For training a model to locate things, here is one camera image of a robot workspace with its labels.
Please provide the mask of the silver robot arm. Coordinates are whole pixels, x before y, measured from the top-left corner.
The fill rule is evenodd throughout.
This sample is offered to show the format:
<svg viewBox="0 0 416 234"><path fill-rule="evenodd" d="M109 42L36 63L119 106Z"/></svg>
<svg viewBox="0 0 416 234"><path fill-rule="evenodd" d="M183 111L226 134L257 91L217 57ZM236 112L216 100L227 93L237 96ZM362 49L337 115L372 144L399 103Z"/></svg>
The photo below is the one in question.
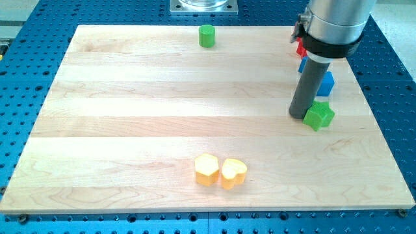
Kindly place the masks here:
<svg viewBox="0 0 416 234"><path fill-rule="evenodd" d="M330 63L353 55L376 0L310 0L298 15L291 42L301 39L309 58Z"/></svg>

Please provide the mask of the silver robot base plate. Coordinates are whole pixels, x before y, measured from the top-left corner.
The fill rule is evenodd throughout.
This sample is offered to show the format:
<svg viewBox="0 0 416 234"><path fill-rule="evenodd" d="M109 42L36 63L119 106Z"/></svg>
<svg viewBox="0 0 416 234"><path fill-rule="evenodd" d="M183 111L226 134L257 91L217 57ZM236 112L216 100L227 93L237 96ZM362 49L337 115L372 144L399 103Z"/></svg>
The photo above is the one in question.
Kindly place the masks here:
<svg viewBox="0 0 416 234"><path fill-rule="evenodd" d="M170 13L173 15L231 14L239 12L237 0L170 0Z"/></svg>

